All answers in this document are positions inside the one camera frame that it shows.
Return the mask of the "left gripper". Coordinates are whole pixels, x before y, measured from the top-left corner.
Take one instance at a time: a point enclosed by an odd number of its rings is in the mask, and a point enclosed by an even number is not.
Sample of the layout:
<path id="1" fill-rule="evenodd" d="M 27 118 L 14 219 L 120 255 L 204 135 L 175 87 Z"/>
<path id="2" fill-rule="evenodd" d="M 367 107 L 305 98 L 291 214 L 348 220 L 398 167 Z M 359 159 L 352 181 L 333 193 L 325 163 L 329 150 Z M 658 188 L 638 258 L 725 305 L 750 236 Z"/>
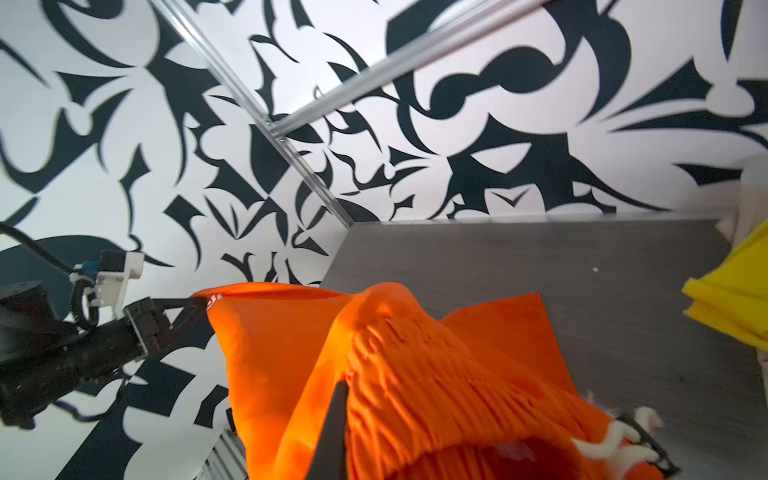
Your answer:
<path id="1" fill-rule="evenodd" d="M 153 356 L 184 336 L 195 322 L 206 315 L 207 300 L 202 297 L 144 298 L 123 308 L 133 328 L 142 357 Z"/>

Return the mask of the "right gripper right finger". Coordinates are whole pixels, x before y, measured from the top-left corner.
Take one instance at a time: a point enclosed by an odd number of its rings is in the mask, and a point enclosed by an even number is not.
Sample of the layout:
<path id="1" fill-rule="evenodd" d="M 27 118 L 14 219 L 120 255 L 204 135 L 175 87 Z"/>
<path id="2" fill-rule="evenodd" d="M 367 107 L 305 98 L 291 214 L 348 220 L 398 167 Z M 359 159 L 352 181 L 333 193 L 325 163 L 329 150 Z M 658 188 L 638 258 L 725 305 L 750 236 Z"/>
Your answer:
<path id="1" fill-rule="evenodd" d="M 635 436 L 627 438 L 630 453 L 614 461 L 618 473 L 624 475 L 640 462 L 656 468 L 664 479 L 674 478 L 681 473 L 681 468 L 670 459 L 668 451 L 652 435 L 655 429 L 664 426 L 655 410 L 636 410 L 633 415 L 621 414 L 616 420 L 636 432 Z"/>

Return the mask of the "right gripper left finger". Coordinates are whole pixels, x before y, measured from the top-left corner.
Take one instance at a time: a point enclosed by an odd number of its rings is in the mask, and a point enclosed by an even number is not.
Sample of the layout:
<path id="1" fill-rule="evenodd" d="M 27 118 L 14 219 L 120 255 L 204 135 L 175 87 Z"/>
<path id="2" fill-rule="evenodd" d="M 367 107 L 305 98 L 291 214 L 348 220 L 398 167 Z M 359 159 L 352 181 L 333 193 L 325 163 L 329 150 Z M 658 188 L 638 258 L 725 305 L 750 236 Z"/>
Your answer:
<path id="1" fill-rule="evenodd" d="M 347 480 L 346 427 L 349 387 L 339 381 L 333 391 L 306 480 Z"/>

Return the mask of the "orange shorts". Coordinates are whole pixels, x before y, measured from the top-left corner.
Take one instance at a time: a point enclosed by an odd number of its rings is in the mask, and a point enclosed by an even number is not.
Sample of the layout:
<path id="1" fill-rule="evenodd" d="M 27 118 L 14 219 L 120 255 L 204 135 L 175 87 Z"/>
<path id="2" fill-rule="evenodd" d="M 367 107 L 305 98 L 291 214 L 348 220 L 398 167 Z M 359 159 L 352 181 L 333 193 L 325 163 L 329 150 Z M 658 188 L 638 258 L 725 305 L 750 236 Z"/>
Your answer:
<path id="1" fill-rule="evenodd" d="M 201 297 L 253 479 L 305 479 L 339 381 L 348 479 L 661 477 L 645 462 L 615 470 L 636 432 L 578 394 L 538 294 L 439 320 L 397 283 Z"/>

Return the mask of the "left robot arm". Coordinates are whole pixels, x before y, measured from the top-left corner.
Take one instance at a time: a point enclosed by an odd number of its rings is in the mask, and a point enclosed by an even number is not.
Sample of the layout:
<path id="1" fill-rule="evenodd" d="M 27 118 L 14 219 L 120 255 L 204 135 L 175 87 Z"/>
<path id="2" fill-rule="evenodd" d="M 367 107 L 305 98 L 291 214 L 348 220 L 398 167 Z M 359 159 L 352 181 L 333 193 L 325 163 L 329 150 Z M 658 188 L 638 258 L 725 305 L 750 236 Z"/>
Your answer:
<path id="1" fill-rule="evenodd" d="M 123 367 L 164 353 L 197 318 L 206 300 L 144 298 L 123 309 L 124 316 L 86 332 L 70 322 L 1 307 L 1 422 L 35 428 L 35 416 L 49 406 L 79 423 L 95 423 L 117 407 L 129 377 Z M 89 383 L 121 380 L 112 404 L 86 415 L 63 397 Z"/>

